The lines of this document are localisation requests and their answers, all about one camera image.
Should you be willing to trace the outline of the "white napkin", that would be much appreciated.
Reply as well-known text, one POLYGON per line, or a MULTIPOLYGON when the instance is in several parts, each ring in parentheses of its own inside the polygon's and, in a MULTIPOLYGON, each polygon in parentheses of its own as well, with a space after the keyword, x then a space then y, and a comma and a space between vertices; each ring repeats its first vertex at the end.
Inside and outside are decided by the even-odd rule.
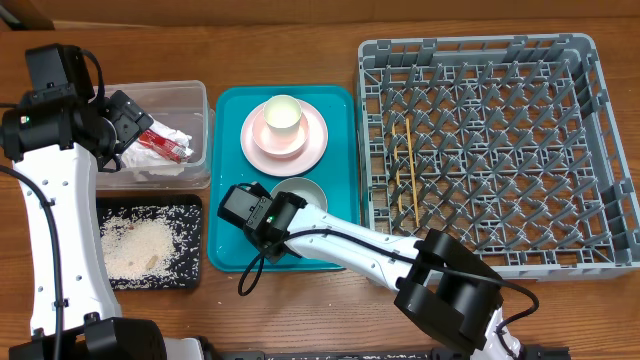
MULTIPOLYGON (((180 131, 168 127, 157 120, 153 122, 148 130, 153 130, 161 135, 169 136, 172 136, 175 132, 180 131)), ((182 133, 189 137, 188 149, 191 151, 191 157, 194 153, 194 151, 189 147, 192 137, 188 134, 185 134, 184 132, 182 133)), ((126 168, 142 168, 144 171, 147 171, 151 175, 163 176, 174 176, 180 174, 184 171, 184 164, 188 162, 187 160, 183 163, 175 163, 170 160, 165 160, 154 151, 141 146, 139 143, 137 143, 137 140, 124 152, 124 154, 121 156, 121 160, 126 168)))

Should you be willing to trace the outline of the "red ketchup packet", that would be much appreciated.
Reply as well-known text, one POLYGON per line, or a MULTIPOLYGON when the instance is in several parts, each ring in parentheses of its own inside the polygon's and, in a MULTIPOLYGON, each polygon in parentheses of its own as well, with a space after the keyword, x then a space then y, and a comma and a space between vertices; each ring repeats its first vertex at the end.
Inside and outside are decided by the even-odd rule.
POLYGON ((191 151, 188 149, 189 137, 177 131, 172 136, 161 135, 153 130, 146 130, 137 139, 137 143, 150 149, 165 160, 175 163, 186 162, 191 151))

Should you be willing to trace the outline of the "pale green cup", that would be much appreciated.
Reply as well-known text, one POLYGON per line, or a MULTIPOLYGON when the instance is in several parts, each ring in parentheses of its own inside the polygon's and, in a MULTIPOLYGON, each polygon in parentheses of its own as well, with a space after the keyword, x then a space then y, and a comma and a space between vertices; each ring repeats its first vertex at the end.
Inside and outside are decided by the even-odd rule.
POLYGON ((281 141, 293 141, 297 137, 302 115, 299 101, 289 95, 273 96, 263 108, 270 132, 281 141))

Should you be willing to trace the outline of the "large pink plate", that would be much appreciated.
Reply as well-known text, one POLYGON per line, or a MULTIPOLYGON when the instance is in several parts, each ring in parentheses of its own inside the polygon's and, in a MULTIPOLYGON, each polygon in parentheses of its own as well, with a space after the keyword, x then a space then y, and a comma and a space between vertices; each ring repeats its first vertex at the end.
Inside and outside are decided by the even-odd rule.
POLYGON ((329 133, 323 116, 309 103, 300 100, 303 115, 300 136, 305 142, 287 157, 277 157, 262 149, 254 138, 258 131, 270 134, 264 122, 265 102, 254 108, 241 129, 241 148, 245 158, 257 170, 276 177, 289 177, 301 174, 315 166, 328 145, 329 133))

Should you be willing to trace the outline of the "grey bowl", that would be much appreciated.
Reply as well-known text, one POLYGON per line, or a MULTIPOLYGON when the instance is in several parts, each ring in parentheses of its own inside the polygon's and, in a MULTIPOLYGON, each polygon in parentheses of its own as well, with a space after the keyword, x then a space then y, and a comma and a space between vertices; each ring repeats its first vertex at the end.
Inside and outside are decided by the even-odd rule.
POLYGON ((303 177, 291 177, 278 183, 270 192, 275 197, 280 192, 291 192, 324 211, 328 210, 328 199, 322 188, 312 180, 303 177))

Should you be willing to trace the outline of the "wooden chopstick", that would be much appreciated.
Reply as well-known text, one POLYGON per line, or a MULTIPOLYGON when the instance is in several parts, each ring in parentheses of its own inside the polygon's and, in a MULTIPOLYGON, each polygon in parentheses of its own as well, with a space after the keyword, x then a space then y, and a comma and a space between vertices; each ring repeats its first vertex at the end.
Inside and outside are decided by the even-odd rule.
POLYGON ((405 119, 405 134, 407 138, 407 148, 408 148, 408 157, 409 157, 409 165, 410 165, 410 177, 411 177, 411 188, 412 188, 412 203, 414 209, 414 218, 416 223, 416 228, 419 229, 420 225, 420 217, 419 217, 419 205, 417 199, 417 186, 416 186, 416 175, 415 175, 415 165, 414 165, 414 153, 413 153, 413 141, 412 141, 412 133, 411 133, 411 118, 407 116, 405 119))
MULTIPOLYGON (((391 125, 391 133, 392 133, 392 140, 394 140, 396 137, 395 123, 391 125)), ((393 158, 395 161, 394 164, 396 165, 396 171, 395 171, 395 182, 396 182, 396 192, 397 192, 396 204, 398 207, 398 213, 401 214, 403 212, 403 205, 402 205, 403 203, 402 203, 402 195, 401 195, 402 183, 401 183, 400 173, 399 173, 401 162, 398 156, 397 144, 398 142, 396 141, 395 145, 393 146, 393 158)))

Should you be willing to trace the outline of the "small pink saucer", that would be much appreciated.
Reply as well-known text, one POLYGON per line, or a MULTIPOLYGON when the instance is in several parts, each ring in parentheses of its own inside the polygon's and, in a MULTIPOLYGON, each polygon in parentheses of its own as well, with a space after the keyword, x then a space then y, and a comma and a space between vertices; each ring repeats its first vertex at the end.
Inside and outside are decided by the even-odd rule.
POLYGON ((251 130, 254 143, 263 152, 275 158, 288 158, 299 153, 308 139, 308 133, 308 121, 302 116, 292 134, 277 134, 266 122, 263 110, 254 116, 251 130))

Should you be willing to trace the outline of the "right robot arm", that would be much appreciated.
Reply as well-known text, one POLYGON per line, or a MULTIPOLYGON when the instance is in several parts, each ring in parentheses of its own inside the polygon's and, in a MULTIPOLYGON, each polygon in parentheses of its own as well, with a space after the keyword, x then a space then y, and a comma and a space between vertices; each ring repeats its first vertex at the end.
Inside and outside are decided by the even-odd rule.
POLYGON ((450 235, 376 232, 285 193, 250 194, 239 209, 243 231, 264 255, 290 252, 357 272, 394 292, 395 306, 421 331, 473 359, 520 355, 503 323, 500 276, 450 235))

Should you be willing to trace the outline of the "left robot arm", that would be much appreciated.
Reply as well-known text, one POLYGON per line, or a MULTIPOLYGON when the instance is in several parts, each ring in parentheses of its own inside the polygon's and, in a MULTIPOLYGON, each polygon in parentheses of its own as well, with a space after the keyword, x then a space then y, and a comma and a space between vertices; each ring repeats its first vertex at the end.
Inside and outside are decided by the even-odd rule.
POLYGON ((29 342, 12 359, 164 359, 151 320, 121 315, 106 272, 96 177, 153 120, 122 91, 86 101, 44 99, 3 114, 1 147, 13 163, 29 223, 36 294, 29 342))

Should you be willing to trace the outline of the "grey dishwasher rack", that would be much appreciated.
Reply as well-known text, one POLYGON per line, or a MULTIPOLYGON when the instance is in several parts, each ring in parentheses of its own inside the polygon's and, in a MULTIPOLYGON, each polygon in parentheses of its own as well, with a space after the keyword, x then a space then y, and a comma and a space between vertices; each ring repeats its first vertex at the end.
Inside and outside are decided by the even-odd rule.
POLYGON ((447 232, 508 279, 608 279, 638 269, 639 203, 589 36, 368 40, 357 61, 367 227, 447 232))

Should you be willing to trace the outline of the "clear plastic bin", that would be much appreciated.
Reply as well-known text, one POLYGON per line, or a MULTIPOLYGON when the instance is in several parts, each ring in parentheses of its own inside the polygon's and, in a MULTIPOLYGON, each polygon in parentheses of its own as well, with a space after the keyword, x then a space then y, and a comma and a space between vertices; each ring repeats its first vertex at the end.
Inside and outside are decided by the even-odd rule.
POLYGON ((211 183, 212 132, 215 113, 208 103, 204 84, 197 80, 108 85, 105 94, 121 90, 154 121, 192 137, 194 151, 184 171, 174 176, 151 175, 142 168, 97 175, 99 190, 196 190, 211 183))

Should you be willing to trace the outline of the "teal plastic tray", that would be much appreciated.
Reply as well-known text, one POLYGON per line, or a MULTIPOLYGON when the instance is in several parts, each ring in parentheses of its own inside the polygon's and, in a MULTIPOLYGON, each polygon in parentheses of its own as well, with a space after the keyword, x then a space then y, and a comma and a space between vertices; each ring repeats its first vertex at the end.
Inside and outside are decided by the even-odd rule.
POLYGON ((241 148, 241 129, 249 113, 275 95, 290 95, 312 105, 324 118, 328 145, 320 161, 301 174, 317 183, 328 199, 328 212, 343 220, 360 222, 358 146, 354 101, 337 85, 235 87, 225 91, 216 104, 212 150, 212 180, 208 222, 208 258, 223 272, 242 272, 258 254, 242 231, 217 216, 218 206, 238 183, 258 182, 272 190, 285 178, 257 170, 241 148))

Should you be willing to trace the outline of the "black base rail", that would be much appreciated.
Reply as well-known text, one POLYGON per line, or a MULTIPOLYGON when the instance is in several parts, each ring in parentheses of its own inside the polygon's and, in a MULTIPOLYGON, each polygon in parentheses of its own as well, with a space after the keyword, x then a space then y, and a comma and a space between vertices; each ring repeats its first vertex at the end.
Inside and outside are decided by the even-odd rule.
MULTIPOLYGON (((447 348, 433 348, 424 352, 367 352, 367 353, 271 353, 224 352, 220 354, 224 360, 469 360, 470 356, 462 355, 447 348)), ((569 349, 544 348, 531 345, 525 348, 521 359, 525 360, 570 360, 569 349)))

